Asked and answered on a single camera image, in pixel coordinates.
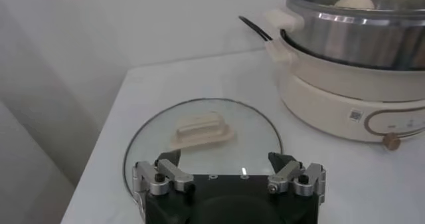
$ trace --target stainless steel pot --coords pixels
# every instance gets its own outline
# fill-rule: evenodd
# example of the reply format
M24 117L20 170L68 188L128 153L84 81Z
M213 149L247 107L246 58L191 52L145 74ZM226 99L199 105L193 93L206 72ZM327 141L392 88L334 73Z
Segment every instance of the stainless steel pot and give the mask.
M284 35L301 51L365 68L425 70L425 0L372 0L376 9L338 0L286 0L303 26Z

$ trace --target white wall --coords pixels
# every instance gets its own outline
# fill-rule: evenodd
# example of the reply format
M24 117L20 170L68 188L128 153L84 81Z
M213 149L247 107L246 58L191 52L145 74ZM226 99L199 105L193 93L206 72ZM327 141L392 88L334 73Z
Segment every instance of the white wall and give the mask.
M74 187L0 101L0 223L57 224Z
M75 183L127 69L260 49L237 16L258 21L282 0L0 3L0 28L13 26L0 35L0 68L10 71L0 95Z

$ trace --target food in pot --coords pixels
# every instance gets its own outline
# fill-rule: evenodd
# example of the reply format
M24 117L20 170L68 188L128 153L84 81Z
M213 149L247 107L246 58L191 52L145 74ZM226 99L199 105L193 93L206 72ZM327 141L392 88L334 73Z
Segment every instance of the food in pot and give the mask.
M335 6L356 9L375 9L375 5L372 0L339 0L335 3Z

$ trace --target white curtain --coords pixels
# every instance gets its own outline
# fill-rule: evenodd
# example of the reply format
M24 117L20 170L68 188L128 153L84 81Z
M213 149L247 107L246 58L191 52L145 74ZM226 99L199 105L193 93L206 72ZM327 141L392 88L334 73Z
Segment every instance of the white curtain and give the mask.
M0 223L58 224L74 192L0 102Z

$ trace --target white table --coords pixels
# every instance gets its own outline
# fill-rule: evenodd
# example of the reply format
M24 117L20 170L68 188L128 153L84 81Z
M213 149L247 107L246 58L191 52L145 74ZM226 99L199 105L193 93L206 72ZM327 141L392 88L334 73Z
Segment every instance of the white table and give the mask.
M264 51L129 71L62 223L141 223L122 180L128 142L155 113L200 97L233 98L256 107L280 131L286 154L325 166L327 192L320 223L423 223L423 137L388 152L376 144L319 132L286 109L271 73Z

